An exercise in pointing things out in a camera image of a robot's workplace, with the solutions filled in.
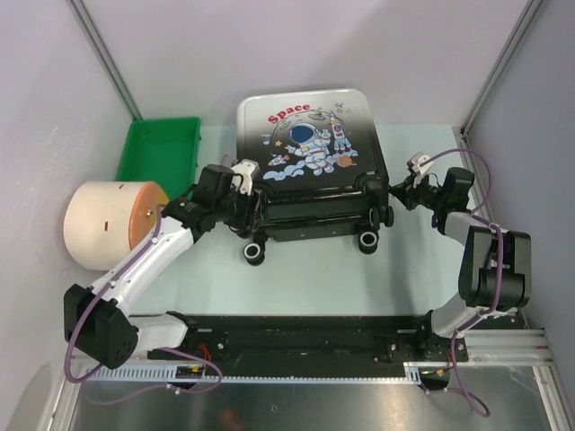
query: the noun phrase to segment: caster wheel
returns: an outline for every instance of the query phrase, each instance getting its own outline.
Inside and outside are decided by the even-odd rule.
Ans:
[[[363,231],[358,235],[359,250],[364,254],[373,254],[377,250],[379,236],[372,231]]]
[[[379,229],[379,210],[376,207],[369,208],[369,226]]]
[[[384,226],[385,227],[392,227],[394,225],[394,209],[389,206],[385,210],[385,217],[384,217]]]
[[[247,240],[250,237],[250,235],[252,234],[249,230],[248,231],[240,231],[239,229],[236,229],[235,227],[232,227],[232,226],[229,226],[229,228],[230,228],[230,231],[235,233],[237,236],[239,236],[243,240]]]
[[[253,267],[261,265],[266,259],[263,247],[261,247],[257,242],[250,242],[243,247],[243,256]]]

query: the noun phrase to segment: printed graphic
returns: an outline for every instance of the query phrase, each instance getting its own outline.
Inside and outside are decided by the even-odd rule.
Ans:
[[[335,103],[334,109],[343,112],[343,103]],[[343,120],[333,110],[296,105],[269,116],[268,122],[275,127],[271,134],[262,134],[266,139],[263,144],[274,143],[280,154],[270,154],[270,169],[263,174],[264,180],[282,181],[308,174],[320,176],[336,168],[357,166],[353,157],[358,156],[358,152],[351,147]],[[283,170],[277,171],[280,165]]]

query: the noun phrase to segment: rocket illustration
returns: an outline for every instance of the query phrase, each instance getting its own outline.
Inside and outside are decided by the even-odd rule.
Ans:
[[[286,160],[289,160],[289,155],[287,154],[286,155],[272,154],[272,155],[274,156],[274,158],[268,162],[268,166],[277,166],[279,164],[286,164],[287,163]]]
[[[351,142],[343,132],[341,120],[335,116],[333,111],[330,111],[330,123],[332,124],[333,137],[335,138],[335,151],[349,156],[358,155],[358,152],[351,148]]]

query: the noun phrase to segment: gray floor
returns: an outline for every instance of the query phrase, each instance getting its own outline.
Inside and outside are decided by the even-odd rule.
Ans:
[[[521,430],[551,429],[531,368],[464,369],[467,387],[491,409],[472,413],[455,394],[426,396],[412,385],[225,384],[204,395],[151,391],[112,407],[80,396],[73,430]],[[88,383],[99,400],[148,383]]]

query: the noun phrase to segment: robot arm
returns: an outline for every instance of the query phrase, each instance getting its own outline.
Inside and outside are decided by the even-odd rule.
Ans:
[[[186,195],[172,200],[155,229],[116,268],[88,288],[70,287],[64,296],[65,337],[72,346],[110,369],[134,354],[178,347],[188,326],[177,315],[130,317],[131,306],[152,281],[217,222],[245,220],[255,162],[233,168],[209,165]]]
[[[501,229],[503,265],[500,296],[491,310],[497,283],[498,235],[493,224],[467,209],[474,175],[462,168],[450,168],[443,185],[429,184],[429,157],[416,154],[408,161],[411,175],[390,192],[408,210],[422,205],[433,211],[432,227],[464,245],[458,293],[430,313],[429,335],[451,338],[473,316],[482,318],[513,315],[531,295],[531,238],[526,233]]]

